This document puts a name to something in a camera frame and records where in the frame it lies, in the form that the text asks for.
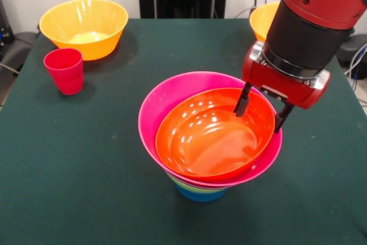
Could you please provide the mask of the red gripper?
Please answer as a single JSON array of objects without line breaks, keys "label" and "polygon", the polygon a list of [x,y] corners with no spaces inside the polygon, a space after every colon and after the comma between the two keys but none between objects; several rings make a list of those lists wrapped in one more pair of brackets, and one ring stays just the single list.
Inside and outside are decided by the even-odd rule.
[{"label": "red gripper", "polygon": [[245,114],[252,86],[265,90],[286,102],[275,115],[274,133],[278,133],[295,106],[308,109],[318,102],[330,83],[331,73],[323,69],[313,79],[296,79],[272,67],[263,55],[264,48],[264,42],[256,41],[245,57],[242,78],[246,84],[233,112],[237,117]]}]

